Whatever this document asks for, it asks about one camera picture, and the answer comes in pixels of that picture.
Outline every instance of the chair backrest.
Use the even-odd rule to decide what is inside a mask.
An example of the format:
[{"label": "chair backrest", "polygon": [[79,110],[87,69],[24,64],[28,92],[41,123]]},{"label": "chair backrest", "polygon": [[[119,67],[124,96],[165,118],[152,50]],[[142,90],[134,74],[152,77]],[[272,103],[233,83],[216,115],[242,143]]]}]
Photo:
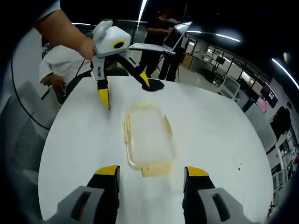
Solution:
[{"label": "chair backrest", "polygon": [[235,100],[240,89],[240,84],[231,76],[225,76],[223,83],[219,87],[218,92],[230,99]]},{"label": "chair backrest", "polygon": [[[50,127],[55,113],[43,104],[30,82],[17,89],[27,111],[42,125]],[[38,126],[25,113],[15,95],[11,95],[0,114],[0,127],[6,135],[7,170],[28,215],[41,219],[38,188],[24,171],[39,171],[48,130]]]},{"label": "chair backrest", "polygon": [[268,152],[277,142],[276,135],[270,124],[267,124],[264,128],[260,129],[257,134],[265,148],[265,152]]},{"label": "chair backrest", "polygon": [[[26,110],[42,125],[50,127],[55,113],[44,105],[30,82],[25,82],[17,89],[19,98]],[[40,127],[24,112],[15,95],[10,96],[1,113],[1,122],[9,136],[6,148],[9,160],[17,163],[19,171],[23,169],[37,170],[43,145],[48,130]]]}]

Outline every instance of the desk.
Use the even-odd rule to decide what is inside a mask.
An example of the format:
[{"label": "desk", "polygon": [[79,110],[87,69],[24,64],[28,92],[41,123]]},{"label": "desk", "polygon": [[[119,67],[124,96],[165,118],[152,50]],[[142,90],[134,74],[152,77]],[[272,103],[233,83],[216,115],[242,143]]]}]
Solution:
[{"label": "desk", "polygon": [[[56,116],[39,170],[45,220],[97,169],[114,164],[121,167],[118,223],[185,223],[185,166],[207,171],[216,187],[243,204],[252,221],[265,219],[273,198],[271,170],[258,135],[234,101],[167,81],[157,92],[142,90],[132,77],[108,77],[108,82],[110,111],[100,102],[96,84],[84,78]],[[133,103],[154,103],[168,117],[178,159],[167,176],[144,178],[128,166],[123,121]]]}]

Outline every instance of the plastic food container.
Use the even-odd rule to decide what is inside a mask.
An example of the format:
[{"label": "plastic food container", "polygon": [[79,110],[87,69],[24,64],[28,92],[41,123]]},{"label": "plastic food container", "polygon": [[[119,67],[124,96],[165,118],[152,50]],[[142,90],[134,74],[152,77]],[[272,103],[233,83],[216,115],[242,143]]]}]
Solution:
[{"label": "plastic food container", "polygon": [[166,116],[149,105],[133,105],[125,115],[125,142],[128,164],[144,177],[167,174],[177,152]]}]

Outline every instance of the laptop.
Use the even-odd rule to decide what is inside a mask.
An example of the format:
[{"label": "laptop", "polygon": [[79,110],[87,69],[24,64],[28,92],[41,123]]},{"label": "laptop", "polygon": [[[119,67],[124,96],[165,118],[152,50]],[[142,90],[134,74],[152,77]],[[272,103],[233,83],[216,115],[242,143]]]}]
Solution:
[{"label": "laptop", "polygon": [[148,43],[134,43],[129,46],[130,50],[152,50],[152,51],[160,51],[164,54],[175,55],[174,49],[181,40],[181,38],[185,35],[192,22],[183,22],[175,25],[172,31],[168,34],[167,38],[164,41],[163,46],[148,44]]}]

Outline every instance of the computer screen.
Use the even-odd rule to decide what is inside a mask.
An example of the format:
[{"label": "computer screen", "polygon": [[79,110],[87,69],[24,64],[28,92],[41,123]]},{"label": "computer screen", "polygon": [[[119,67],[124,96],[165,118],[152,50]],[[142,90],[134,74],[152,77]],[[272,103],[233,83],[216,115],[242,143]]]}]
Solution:
[{"label": "computer screen", "polygon": [[269,102],[269,105],[272,108],[275,107],[276,103],[278,102],[278,97],[267,83],[263,85],[261,95]]},{"label": "computer screen", "polygon": [[166,38],[164,45],[174,49],[176,44],[180,41],[181,37],[187,32],[188,28],[190,27],[191,22],[180,23],[175,25]]},{"label": "computer screen", "polygon": [[259,108],[261,108],[261,110],[263,112],[265,112],[267,110],[268,107],[268,102],[263,100],[261,97],[256,101],[256,105],[258,105]]},{"label": "computer screen", "polygon": [[223,57],[217,56],[216,62],[218,62],[219,64],[224,64],[225,59]]}]

